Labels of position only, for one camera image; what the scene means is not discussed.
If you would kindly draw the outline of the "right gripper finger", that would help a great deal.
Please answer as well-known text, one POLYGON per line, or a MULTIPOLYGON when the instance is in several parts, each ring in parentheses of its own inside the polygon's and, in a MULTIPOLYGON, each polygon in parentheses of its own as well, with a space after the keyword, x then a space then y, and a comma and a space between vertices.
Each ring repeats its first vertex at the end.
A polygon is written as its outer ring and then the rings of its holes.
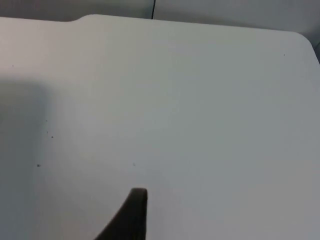
POLYGON ((147 189, 132 188, 118 212, 95 239, 145 240, 147 209, 147 189))

